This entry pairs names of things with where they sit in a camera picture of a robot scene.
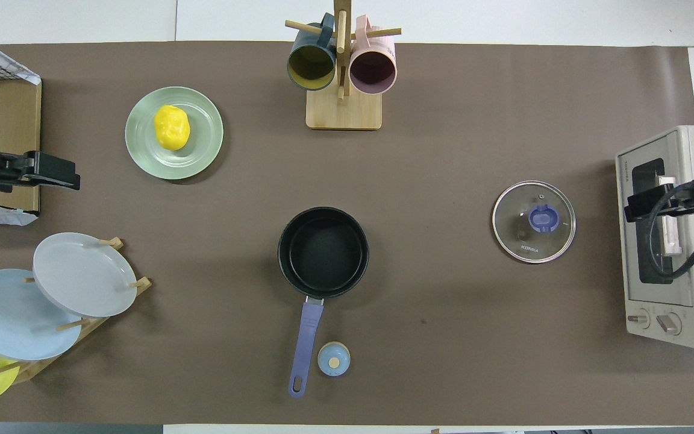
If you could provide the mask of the green plate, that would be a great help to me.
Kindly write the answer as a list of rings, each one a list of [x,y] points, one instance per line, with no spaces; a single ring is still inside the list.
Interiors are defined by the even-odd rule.
[[[174,106],[185,112],[190,136],[179,150],[166,150],[156,138],[156,112]],[[219,110],[203,93],[185,86],[165,86],[146,94],[130,111],[124,138],[140,169],[165,180],[198,175],[218,156],[224,138]]]

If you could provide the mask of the dark blue mug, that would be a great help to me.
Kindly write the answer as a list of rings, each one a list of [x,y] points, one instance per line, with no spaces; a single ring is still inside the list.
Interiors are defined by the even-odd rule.
[[[317,31],[298,31],[287,58],[287,74],[300,88],[317,91],[330,85],[335,77],[335,16],[326,12],[319,23],[310,25]]]

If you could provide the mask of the light blue plate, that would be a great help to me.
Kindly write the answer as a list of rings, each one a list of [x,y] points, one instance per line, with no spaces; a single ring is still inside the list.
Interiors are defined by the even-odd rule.
[[[0,357],[36,362],[63,354],[79,340],[82,328],[57,330],[79,321],[47,299],[28,282],[33,274],[24,269],[0,269]]]

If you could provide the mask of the wooden mug tree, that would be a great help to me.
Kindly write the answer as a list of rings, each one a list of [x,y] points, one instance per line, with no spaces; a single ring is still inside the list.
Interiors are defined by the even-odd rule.
[[[306,126],[323,131],[377,131],[383,124],[384,93],[380,95],[361,93],[349,81],[349,62],[352,43],[355,40],[357,19],[352,17],[352,0],[333,0],[333,12],[330,13],[335,16],[333,33],[337,52],[335,77],[333,82],[322,90],[305,90],[307,93]],[[286,21],[286,27],[294,28],[297,32],[305,30],[315,33],[317,29],[310,24]],[[369,32],[368,36],[393,36],[394,38],[401,33],[401,28],[380,28],[378,31]]]

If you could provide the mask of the yellow potato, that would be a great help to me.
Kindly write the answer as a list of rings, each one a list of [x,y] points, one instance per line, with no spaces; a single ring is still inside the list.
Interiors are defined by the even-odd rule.
[[[157,142],[168,151],[178,151],[187,145],[191,128],[187,113],[176,106],[163,105],[152,121]]]

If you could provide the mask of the grey plate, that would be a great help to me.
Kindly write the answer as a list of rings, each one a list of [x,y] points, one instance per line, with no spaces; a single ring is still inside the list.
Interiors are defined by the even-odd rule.
[[[82,233],[56,233],[39,242],[33,278],[48,300],[83,318],[123,313],[137,297],[137,277],[127,259]]]

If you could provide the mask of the wooden shelf boards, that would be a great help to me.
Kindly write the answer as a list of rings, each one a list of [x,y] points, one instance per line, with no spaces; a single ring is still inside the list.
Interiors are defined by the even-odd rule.
[[[0,152],[40,149],[42,87],[0,68]]]

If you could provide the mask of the glass lid blue knob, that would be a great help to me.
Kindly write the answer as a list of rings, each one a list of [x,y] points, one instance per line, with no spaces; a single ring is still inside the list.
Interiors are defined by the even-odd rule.
[[[575,209],[560,189],[537,180],[504,190],[491,212],[499,246],[522,263],[548,263],[570,248],[577,230]]]

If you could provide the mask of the brown table mat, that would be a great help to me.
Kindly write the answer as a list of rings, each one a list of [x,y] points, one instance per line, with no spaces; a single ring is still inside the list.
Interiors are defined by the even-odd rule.
[[[380,130],[312,131],[289,42],[2,46],[42,77],[42,148],[81,189],[42,190],[0,225],[0,269],[74,231],[121,237],[154,284],[126,312],[0,396],[0,422],[694,425],[694,349],[626,330],[615,154],[694,123],[680,48],[401,44]],[[146,94],[185,86],[219,110],[214,162],[154,177],[127,151]],[[521,181],[577,217],[548,263],[502,250],[491,215]],[[314,206],[355,217],[364,277],[326,300],[317,345],[344,376],[287,382],[305,297],[277,261]]]

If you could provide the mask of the pink mug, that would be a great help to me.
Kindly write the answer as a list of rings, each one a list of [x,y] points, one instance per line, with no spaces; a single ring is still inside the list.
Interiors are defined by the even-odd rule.
[[[393,87],[397,75],[396,44],[393,36],[370,37],[378,31],[364,14],[356,19],[351,47],[349,81],[361,93],[380,95]]]

